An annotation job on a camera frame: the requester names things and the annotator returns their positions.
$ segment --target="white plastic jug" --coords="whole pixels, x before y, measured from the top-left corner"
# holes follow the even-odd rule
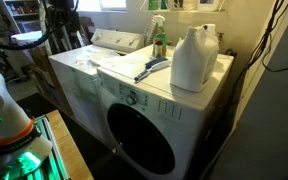
[[[203,27],[189,27],[185,39],[174,50],[171,84],[200,92],[213,73],[217,53],[217,42],[207,35]]]

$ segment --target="green spray bottle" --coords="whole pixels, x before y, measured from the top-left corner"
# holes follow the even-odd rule
[[[152,56],[156,58],[166,57],[167,36],[163,27],[163,21],[165,21],[165,18],[161,15],[155,15],[153,18],[157,22],[157,33],[153,38]]]

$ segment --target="white dryer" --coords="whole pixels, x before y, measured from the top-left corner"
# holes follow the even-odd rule
[[[96,68],[110,58],[143,47],[143,35],[98,29],[92,42],[93,45],[49,56],[49,60],[77,123],[111,148],[107,127],[102,124]]]
[[[170,67],[135,84],[152,48],[98,68],[100,99],[117,154],[148,179],[183,179],[194,150],[206,137],[207,116],[233,57],[219,55],[213,77],[200,93],[171,85]]]

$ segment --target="washer door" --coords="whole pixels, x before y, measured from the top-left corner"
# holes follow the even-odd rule
[[[167,174],[175,166],[173,151],[160,131],[142,114],[123,105],[112,105],[109,127],[123,150],[140,166],[156,174]]]

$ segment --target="white washer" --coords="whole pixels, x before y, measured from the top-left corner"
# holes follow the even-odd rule
[[[75,120],[111,148],[113,145],[108,131],[102,124],[104,117],[98,98],[96,68],[102,63],[109,62],[108,59],[111,57],[143,47],[143,35],[98,29],[93,35],[92,42],[93,45],[52,55],[49,59]]]
[[[151,50],[144,48],[121,57],[124,63],[98,68],[103,112],[120,157],[148,179],[183,179],[209,130],[207,117],[233,57],[219,55],[209,84],[193,93],[169,83],[170,67],[134,83]]]

